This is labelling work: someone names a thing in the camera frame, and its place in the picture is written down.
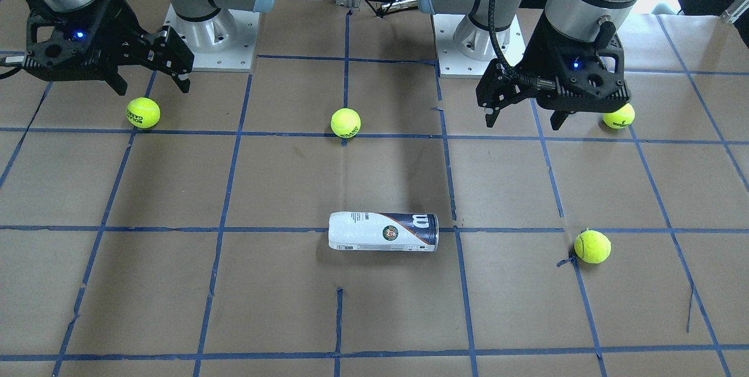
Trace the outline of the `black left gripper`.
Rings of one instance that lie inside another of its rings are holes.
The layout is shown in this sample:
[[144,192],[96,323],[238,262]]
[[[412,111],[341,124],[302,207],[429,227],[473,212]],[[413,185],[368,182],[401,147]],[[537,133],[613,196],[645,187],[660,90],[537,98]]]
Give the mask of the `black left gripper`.
[[560,33],[542,14],[517,65],[489,63],[476,87],[477,105],[484,108],[485,125],[493,127],[500,110],[527,98],[554,112],[559,131],[571,112],[609,113],[631,100],[625,81],[625,54],[616,25],[607,15],[595,20],[591,42]]

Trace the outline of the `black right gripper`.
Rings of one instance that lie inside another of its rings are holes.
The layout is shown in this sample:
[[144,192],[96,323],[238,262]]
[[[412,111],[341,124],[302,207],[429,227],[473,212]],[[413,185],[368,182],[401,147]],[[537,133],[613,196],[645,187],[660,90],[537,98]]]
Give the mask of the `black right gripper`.
[[125,0],[93,0],[71,12],[55,12],[44,0],[26,0],[23,68],[43,81],[104,81],[119,96],[128,82],[118,68],[141,65],[170,76],[190,91],[194,54],[173,27],[148,33]]

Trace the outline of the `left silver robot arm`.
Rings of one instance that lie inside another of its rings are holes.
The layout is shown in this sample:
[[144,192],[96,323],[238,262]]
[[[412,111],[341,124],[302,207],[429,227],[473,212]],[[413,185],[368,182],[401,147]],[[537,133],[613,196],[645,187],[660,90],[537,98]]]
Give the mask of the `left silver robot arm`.
[[609,114],[630,102],[618,31],[638,0],[545,0],[521,59],[512,63],[500,39],[522,1],[418,0],[426,14],[463,16],[466,32],[457,44],[489,62],[475,91],[487,127],[527,99],[552,112],[555,131],[580,111]]

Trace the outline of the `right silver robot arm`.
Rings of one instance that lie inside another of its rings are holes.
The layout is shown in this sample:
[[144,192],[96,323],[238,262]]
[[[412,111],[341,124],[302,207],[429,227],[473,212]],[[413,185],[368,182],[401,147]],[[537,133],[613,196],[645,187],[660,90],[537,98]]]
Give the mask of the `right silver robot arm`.
[[102,81],[128,91],[120,67],[140,65],[190,89],[195,55],[238,43],[232,11],[269,12],[275,0],[169,0],[176,20],[145,28],[127,0],[26,0],[26,50],[3,57],[2,79],[18,72],[48,83]]

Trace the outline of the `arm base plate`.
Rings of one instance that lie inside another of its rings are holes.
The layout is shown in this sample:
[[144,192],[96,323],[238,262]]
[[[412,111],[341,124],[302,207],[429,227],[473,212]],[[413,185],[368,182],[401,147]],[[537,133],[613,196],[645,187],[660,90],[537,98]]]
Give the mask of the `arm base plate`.
[[260,14],[223,9],[213,19],[188,22],[170,6],[164,25],[171,26],[194,54],[195,72],[252,71]]
[[[467,15],[436,14],[432,24],[441,77],[480,78],[497,57],[489,33],[477,28]],[[517,17],[496,36],[506,61],[512,66],[520,62],[526,44]]]

